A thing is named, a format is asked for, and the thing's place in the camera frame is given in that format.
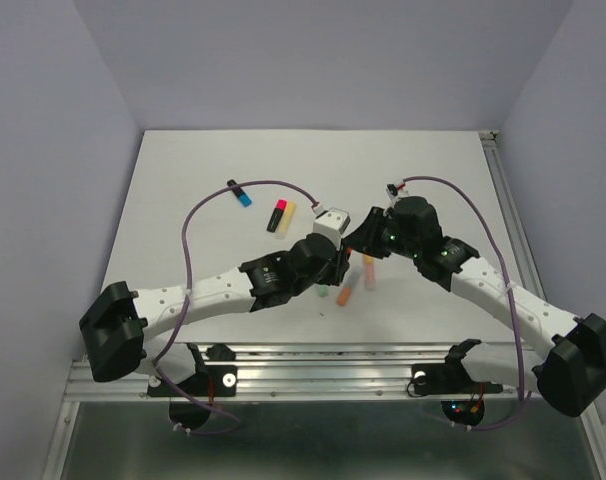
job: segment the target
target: wall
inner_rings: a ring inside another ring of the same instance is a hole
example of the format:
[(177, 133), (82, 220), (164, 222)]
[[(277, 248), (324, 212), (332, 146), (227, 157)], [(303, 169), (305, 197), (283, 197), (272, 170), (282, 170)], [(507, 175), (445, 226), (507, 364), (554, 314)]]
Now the wall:
[(0, 1), (0, 479), (41, 475), (139, 137), (70, 1)]
[(569, 0), (75, 0), (146, 128), (498, 127)]
[(547, 295), (606, 318), (606, 0), (575, 1), (500, 139)]

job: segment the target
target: cable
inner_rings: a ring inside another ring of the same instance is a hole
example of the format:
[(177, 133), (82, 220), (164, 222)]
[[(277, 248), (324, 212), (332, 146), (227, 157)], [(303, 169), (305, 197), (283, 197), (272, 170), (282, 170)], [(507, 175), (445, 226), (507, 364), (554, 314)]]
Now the cable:
[[(497, 245), (496, 241), (494, 240), (494, 236), (492, 235), (492, 232), (490, 231), (490, 227), (488, 226), (487, 222), (485, 221), (483, 214), (481, 214), (481, 211), (477, 208), (477, 206), (474, 204), (472, 199), (463, 190), (461, 190), (459, 187), (457, 187), (455, 184), (453, 184), (449, 180), (445, 180), (445, 179), (439, 178), (439, 177), (419, 175), (419, 176), (404, 178), (403, 182), (408, 183), (408, 182), (417, 181), (417, 180), (427, 180), (427, 181), (441, 183), (443, 185), (446, 185), (446, 186), (452, 188), (456, 193), (458, 193), (463, 198), (463, 200), (465, 200), (465, 203), (467, 203), (469, 205), (469, 207), (474, 211), (474, 213), (476, 214), (476, 217), (479, 219), (479, 221), (481, 222), (481, 225), (483, 226), (483, 230), (485, 231), (485, 235), (487, 236), (487, 239), (490, 241), (492, 250), (494, 250), (494, 253), (496, 254), (496, 256), (499, 260), (499, 265), (501, 266), (501, 273), (503, 275), (503, 281), (505, 282), (505, 285), (507, 287), (507, 285), (510, 284), (510, 275), (507, 271), (507, 265), (505, 264), (505, 258), (503, 257), (503, 254), (501, 253), (499, 246)], [(512, 291), (511, 288), (506, 288), (506, 290), (507, 290), (508, 303), (510, 305), (510, 317), (512, 319), (512, 331), (514, 332), (514, 344), (516, 346), (516, 362), (517, 362), (518, 371), (519, 371), (519, 384), (518, 384), (517, 392), (518, 392), (518, 399), (519, 399), (520, 405), (519, 405), (518, 410), (511, 417), (506, 418), (505, 420), (492, 424), (492, 425), (487, 425), (487, 426), (482, 426), (482, 427), (478, 427), (478, 426), (473, 427), (472, 430), (476, 430), (476, 431), (495, 430), (497, 428), (501, 428), (506, 425), (509, 425), (516, 419), (520, 418), (525, 405), (527, 404), (528, 400), (532, 396), (532, 392), (528, 392), (527, 396), (524, 397), (525, 366), (524, 366), (524, 362), (523, 362), (523, 344), (521, 342), (521, 324), (520, 324), (518, 316), (516, 314), (516, 302), (514, 301), (514, 292)]]
[(197, 400), (196, 398), (194, 398), (189, 393), (183, 391), (183, 389), (181, 389), (181, 387), (179, 387), (174, 382), (172, 382), (172, 380), (165, 374), (165, 372), (163, 372), (161, 367), (159, 367), (159, 361), (167, 354), (167, 352), (170, 350), (170, 348), (172, 348), (172, 345), (176, 341), (176, 337), (178, 336), (179, 330), (181, 329), (181, 327), (183, 326), (183, 323), (185, 322), (185, 317), (187, 316), (187, 311), (190, 306), (190, 292), (192, 290), (192, 287), (194, 286), (193, 285), (194, 280), (193, 280), (193, 273), (192, 273), (192, 259), (190, 257), (190, 248), (189, 248), (188, 240), (187, 240), (187, 229), (190, 225), (190, 221), (192, 220), (192, 217), (194, 217), (194, 214), (200, 208), (202, 208), (203, 205), (205, 205), (209, 201), (215, 199), (216, 197), (218, 197), (219, 195), (222, 195), (223, 193), (231, 191), (234, 188), (253, 187), (255, 185), (280, 185), (282, 187), (287, 187), (292, 190), (295, 190), (295, 191), (299, 192), (300, 194), (302, 194), (303, 196), (307, 197), (307, 199), (312, 203), (312, 207), (318, 205), (318, 203), (319, 203), (310, 193), (308, 193), (307, 191), (303, 190), (301, 187), (298, 187), (292, 183), (282, 182), (280, 180), (253, 180), (251, 182), (243, 182), (243, 183), (239, 183), (237, 185), (233, 185), (231, 187), (225, 187), (225, 188), (221, 188), (220, 190), (217, 190), (216, 192), (208, 195), (203, 200), (201, 200), (199, 203), (197, 203), (185, 217), (185, 221), (183, 222), (183, 228), (181, 229), (181, 243), (183, 244), (183, 255), (185, 257), (185, 269), (186, 269), (186, 274), (187, 274), (187, 281), (186, 281), (185, 288), (188, 293), (185, 296), (185, 300), (183, 300), (183, 306), (181, 307), (178, 321), (176, 322), (176, 325), (174, 326), (174, 330), (172, 330), (172, 334), (170, 335), (170, 338), (168, 339), (168, 341), (165, 344), (165, 346), (163, 347), (163, 349), (154, 358), (154, 360), (152, 360), (152, 365), (154, 365), (154, 368), (156, 369), (156, 372), (160, 375), (161, 379), (172, 390), (174, 390), (177, 394), (179, 394), (183, 398), (187, 399), (190, 403), (192, 403), (193, 405), (196, 405), (197, 407), (203, 408), (204, 410), (207, 410), (211, 413), (214, 413), (216, 415), (226, 417), (236, 423), (236, 425), (234, 425), (232, 427), (229, 427), (229, 428), (226, 428), (223, 430), (213, 431), (213, 432), (191, 431), (189, 429), (183, 428), (180, 424), (174, 425), (175, 429), (181, 430), (181, 431), (187, 433), (188, 435), (220, 435), (220, 434), (224, 434), (224, 433), (229, 433), (229, 432), (236, 430), (237, 428), (239, 428), (241, 426), (241, 420), (238, 417), (236, 417), (235, 415), (233, 415), (229, 412), (226, 412), (224, 410), (221, 410), (219, 408), (216, 408), (214, 406), (210, 406), (207, 403), (201, 402), (201, 401)]

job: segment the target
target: white table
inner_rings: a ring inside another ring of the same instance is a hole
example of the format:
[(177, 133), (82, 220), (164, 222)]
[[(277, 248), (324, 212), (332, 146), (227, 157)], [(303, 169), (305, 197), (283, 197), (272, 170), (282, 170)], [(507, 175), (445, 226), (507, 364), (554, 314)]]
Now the white table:
[[(225, 182), (278, 179), (296, 183), (326, 207), (347, 210), (348, 231), (372, 205), (385, 206), (385, 185), (410, 175), (451, 180), (483, 212), (515, 281), (516, 262), (477, 132), (408, 131), (148, 131), (110, 257), (105, 284), (126, 280), (130, 289), (185, 282), (180, 230), (191, 207)], [(445, 234), (458, 237), (496, 262), (469, 207), (447, 187), (410, 185), (439, 213)], [(197, 213), (189, 231), (195, 279), (216, 275), (269, 252), (289, 249), (311, 231), (309, 203), (280, 187), (252, 187), (243, 208), (230, 193)], [(280, 197), (298, 210), (285, 240), (266, 232)], [(359, 255), (354, 263), (361, 264)], [(346, 307), (338, 293), (314, 289), (287, 305), (250, 315), (204, 320), (183, 329), (189, 342), (457, 343), (466, 338), (511, 341), (512, 333), (477, 307), (421, 277), (409, 260), (376, 263), (375, 292), (362, 284)]]

